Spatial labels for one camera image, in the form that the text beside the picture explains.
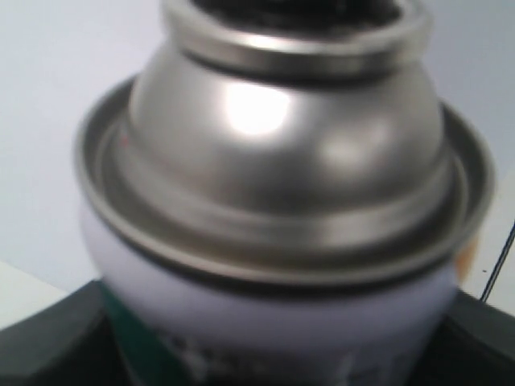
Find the aerosol can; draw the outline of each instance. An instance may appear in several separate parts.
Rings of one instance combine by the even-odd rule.
[[[401,386],[493,185],[419,0],[164,0],[84,121],[84,236],[134,384]]]

